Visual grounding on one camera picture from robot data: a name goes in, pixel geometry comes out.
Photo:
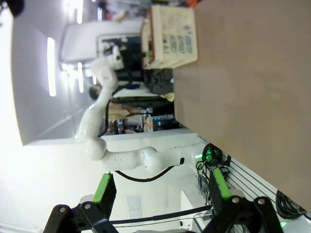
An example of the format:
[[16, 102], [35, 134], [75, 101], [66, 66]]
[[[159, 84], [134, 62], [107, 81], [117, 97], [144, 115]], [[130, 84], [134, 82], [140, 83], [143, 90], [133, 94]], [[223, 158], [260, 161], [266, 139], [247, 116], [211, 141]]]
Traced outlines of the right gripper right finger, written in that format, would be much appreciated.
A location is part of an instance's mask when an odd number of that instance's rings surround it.
[[210, 170], [208, 192], [214, 216], [203, 233], [229, 233], [234, 225], [246, 228], [246, 233], [284, 233], [270, 199], [257, 197], [253, 201], [232, 195], [222, 172]]

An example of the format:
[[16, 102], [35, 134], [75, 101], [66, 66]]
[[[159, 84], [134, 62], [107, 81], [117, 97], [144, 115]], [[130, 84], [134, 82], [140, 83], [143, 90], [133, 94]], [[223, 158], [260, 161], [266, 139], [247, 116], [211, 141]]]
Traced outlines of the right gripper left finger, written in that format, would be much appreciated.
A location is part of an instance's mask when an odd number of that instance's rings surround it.
[[54, 206], [43, 233], [82, 233], [87, 230], [117, 233], [109, 221], [116, 192], [113, 174], [103, 174], [93, 200], [79, 203], [74, 208], [64, 204]]

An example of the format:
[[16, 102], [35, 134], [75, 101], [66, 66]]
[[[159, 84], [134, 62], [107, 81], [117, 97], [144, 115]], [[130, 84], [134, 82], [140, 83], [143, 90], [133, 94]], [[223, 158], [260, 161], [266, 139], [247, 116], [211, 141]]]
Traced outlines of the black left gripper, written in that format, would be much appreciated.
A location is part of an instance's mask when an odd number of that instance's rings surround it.
[[141, 60], [143, 58], [140, 50], [121, 50], [124, 67], [129, 70], [141, 70]]

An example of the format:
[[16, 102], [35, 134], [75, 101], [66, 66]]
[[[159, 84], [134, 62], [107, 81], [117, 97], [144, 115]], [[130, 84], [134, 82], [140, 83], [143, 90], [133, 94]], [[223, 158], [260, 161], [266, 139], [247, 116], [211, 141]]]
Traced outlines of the cream plastic shopping basket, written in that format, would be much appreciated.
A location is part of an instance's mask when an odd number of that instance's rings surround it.
[[152, 5], [140, 29], [143, 69], [174, 69], [197, 61], [194, 10]]

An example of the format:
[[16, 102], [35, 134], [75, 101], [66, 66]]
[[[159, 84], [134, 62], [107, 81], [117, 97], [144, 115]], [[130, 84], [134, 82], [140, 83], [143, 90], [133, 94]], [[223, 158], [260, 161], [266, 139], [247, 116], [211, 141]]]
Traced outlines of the black bag pile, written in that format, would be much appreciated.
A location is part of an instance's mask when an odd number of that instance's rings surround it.
[[144, 70], [144, 85], [153, 94], [165, 95], [173, 92], [172, 69]]

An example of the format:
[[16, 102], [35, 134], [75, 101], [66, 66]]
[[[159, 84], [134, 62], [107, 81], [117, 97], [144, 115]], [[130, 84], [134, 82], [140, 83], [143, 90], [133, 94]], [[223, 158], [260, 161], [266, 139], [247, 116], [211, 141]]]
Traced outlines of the long ceiling light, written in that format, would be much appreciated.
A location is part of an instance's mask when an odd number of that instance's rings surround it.
[[47, 69], [48, 69], [48, 85], [49, 95], [56, 96], [56, 82], [55, 82], [55, 41], [53, 38], [47, 38]]
[[84, 92], [84, 81], [83, 81], [83, 65], [81, 62], [78, 62], [77, 64], [77, 75], [78, 75], [78, 86], [79, 86], [79, 92]]

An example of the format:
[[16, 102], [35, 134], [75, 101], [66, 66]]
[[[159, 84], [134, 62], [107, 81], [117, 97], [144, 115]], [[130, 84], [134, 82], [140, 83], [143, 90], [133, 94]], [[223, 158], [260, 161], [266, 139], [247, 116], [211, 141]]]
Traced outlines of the grey aluminium table frame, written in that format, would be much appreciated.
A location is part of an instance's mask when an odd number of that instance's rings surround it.
[[[208, 199], [210, 198], [210, 191], [208, 191], [207, 183], [210, 167], [203, 165], [201, 153], [196, 155], [194, 159], [200, 169], [197, 172], [197, 188], [199, 193]], [[225, 172], [224, 179], [226, 184], [233, 193], [241, 194], [248, 200], [266, 196], [276, 209], [277, 189], [262, 177], [235, 159], [231, 159], [229, 166], [224, 166], [223, 171]], [[307, 216], [302, 215], [295, 219], [277, 217], [284, 233], [311, 233], [311, 220], [307, 219], [309, 216], [309, 214]]]

